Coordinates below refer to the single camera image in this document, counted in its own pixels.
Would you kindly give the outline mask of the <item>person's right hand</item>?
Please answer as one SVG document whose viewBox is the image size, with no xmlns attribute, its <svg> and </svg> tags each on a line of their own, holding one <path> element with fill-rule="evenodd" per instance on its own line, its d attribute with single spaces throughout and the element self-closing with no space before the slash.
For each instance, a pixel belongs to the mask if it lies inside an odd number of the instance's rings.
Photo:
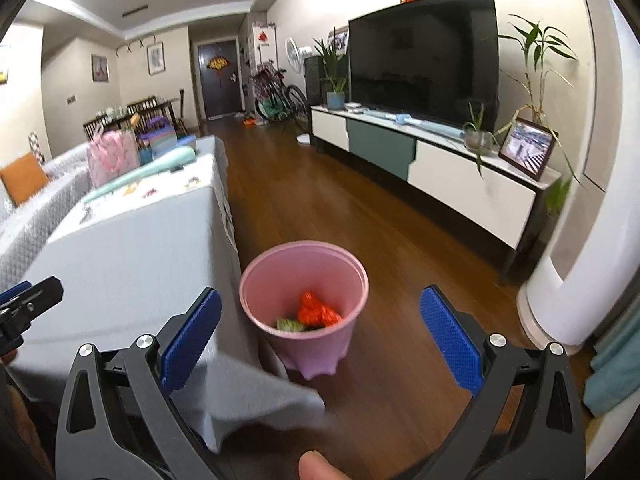
<svg viewBox="0 0 640 480">
<path fill-rule="evenodd" d="M 300 480 L 349 480 L 349 477 L 334 467 L 322 454 L 308 451 L 298 461 Z"/>
</svg>

